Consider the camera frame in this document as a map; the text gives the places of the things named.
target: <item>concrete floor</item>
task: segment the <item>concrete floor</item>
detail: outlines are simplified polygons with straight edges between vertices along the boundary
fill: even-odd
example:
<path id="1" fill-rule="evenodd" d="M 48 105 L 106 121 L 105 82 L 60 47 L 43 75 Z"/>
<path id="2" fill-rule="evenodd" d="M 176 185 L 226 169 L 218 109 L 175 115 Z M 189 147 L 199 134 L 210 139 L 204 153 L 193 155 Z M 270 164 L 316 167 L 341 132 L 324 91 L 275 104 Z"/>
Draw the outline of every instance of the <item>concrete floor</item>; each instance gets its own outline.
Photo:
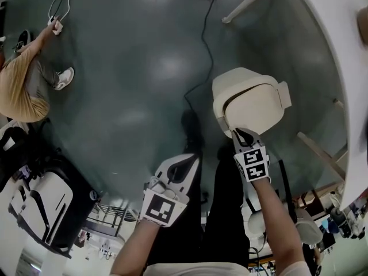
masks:
<path id="1" fill-rule="evenodd" d="M 221 23 L 242 0 L 216 0 L 206 39 L 214 56 L 212 79 L 236 67 L 287 81 L 293 106 L 263 135 L 271 174 L 283 190 L 277 159 L 286 164 L 293 194 L 334 180 L 296 133 L 302 130 L 330 154 L 346 142 L 342 98 L 327 43 L 300 0 L 260 0 L 230 25 Z M 25 28 L 47 24 L 52 0 L 11 0 L 7 53 Z M 109 198 L 134 202 L 143 183 L 185 144 L 180 118 L 184 93 L 204 80 L 210 65 L 201 30 L 210 0 L 71 0 L 63 33 L 43 55 L 73 83 L 50 91 L 52 125 L 44 136 L 60 146 L 85 178 Z M 211 83 L 190 96 L 206 140 L 202 187 L 212 200 L 216 153 L 225 136 L 212 113 Z"/>

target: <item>white sneaker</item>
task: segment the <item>white sneaker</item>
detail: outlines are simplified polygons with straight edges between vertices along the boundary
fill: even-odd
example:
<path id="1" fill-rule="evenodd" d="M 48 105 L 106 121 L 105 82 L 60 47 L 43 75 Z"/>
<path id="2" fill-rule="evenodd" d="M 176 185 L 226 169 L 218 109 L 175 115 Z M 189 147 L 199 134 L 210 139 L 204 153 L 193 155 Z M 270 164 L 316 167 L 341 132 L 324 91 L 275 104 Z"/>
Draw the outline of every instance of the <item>white sneaker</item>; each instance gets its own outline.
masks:
<path id="1" fill-rule="evenodd" d="M 74 69 L 72 67 L 59 73 L 59 83 L 55 86 L 55 90 L 60 91 L 68 86 L 74 78 Z"/>

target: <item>wall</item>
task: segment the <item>wall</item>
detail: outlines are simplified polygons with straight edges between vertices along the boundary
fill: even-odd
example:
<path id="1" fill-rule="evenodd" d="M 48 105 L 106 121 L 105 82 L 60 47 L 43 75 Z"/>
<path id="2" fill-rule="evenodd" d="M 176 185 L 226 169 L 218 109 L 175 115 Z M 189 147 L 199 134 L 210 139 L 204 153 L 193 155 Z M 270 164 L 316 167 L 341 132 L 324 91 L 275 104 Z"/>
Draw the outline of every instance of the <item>wall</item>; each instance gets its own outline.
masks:
<path id="1" fill-rule="evenodd" d="M 25 251 L 37 261 L 42 263 L 42 269 L 45 265 L 53 262 L 53 259 L 47 257 L 48 251 L 31 237 L 26 241 Z M 67 259 L 63 264 L 63 275 L 68 276 L 101 276 L 109 275 L 114 259 L 102 259 L 102 254 L 95 248 L 91 248 L 86 243 L 84 248 L 73 246 L 70 252 L 71 259 Z"/>
<path id="2" fill-rule="evenodd" d="M 9 181 L 0 193 L 0 268 L 7 276 L 15 275 L 19 257 L 28 237 L 7 211 L 14 190 L 15 184 Z"/>
<path id="3" fill-rule="evenodd" d="M 41 267 L 41 276 L 62 276 L 67 258 L 47 251 L 46 259 Z"/>
<path id="4" fill-rule="evenodd" d="M 368 244 L 365 239 L 352 240 L 341 236 L 335 236 L 335 239 L 333 250 L 325 254 L 322 261 L 321 276 L 356 276 L 368 270 Z"/>

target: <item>white chair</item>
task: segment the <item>white chair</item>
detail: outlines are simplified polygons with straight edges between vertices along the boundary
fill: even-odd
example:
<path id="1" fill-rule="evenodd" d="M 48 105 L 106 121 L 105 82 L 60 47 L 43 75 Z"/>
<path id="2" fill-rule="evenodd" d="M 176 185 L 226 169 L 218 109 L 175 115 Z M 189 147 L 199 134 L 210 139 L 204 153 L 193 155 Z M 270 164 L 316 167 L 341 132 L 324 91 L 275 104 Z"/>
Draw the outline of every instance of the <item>white chair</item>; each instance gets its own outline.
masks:
<path id="1" fill-rule="evenodd" d="M 277 124 L 292 105 L 288 84 L 273 77 L 239 67 L 228 71 L 212 84 L 213 111 L 223 132 L 247 128 L 262 134 Z"/>
<path id="2" fill-rule="evenodd" d="M 303 243 L 313 245 L 322 241 L 323 234 L 313 221 L 310 214 L 301 208 L 295 209 L 297 215 L 297 222 L 295 226 Z M 265 221 L 263 219 L 262 210 L 253 213 L 248 221 L 248 229 L 253 234 L 260 234 L 266 231 Z"/>

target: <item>person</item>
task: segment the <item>person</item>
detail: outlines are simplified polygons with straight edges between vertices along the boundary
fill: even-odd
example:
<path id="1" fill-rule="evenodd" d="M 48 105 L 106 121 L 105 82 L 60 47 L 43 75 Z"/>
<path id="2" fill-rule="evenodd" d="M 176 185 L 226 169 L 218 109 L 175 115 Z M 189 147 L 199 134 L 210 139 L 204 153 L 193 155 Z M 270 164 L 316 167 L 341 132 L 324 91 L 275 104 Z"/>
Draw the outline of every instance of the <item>person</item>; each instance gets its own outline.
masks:
<path id="1" fill-rule="evenodd" d="M 318 247 L 311 249 L 309 245 L 303 244 L 303 254 L 310 273 L 313 276 L 320 275 L 322 270 L 322 258 Z"/>
<path id="2" fill-rule="evenodd" d="M 21 122 L 42 120 L 49 112 L 45 99 L 43 81 L 55 90 L 61 90 L 71 83 L 73 68 L 56 73 L 38 55 L 46 41 L 53 36 L 57 18 L 38 37 L 16 51 L 16 57 L 5 62 L 0 55 L 0 114 Z"/>
<path id="3" fill-rule="evenodd" d="M 184 153 L 202 156 L 203 138 L 193 112 L 182 116 L 187 136 Z M 117 255 L 110 275 L 201 276 L 249 275 L 250 241 L 242 216 L 242 178 L 229 149 L 219 151 L 214 197 L 205 232 L 201 229 L 200 176 L 188 192 L 190 201 L 171 227 L 141 220 Z M 277 275 L 310 276 L 297 229 L 268 179 L 253 182 L 262 207 Z"/>

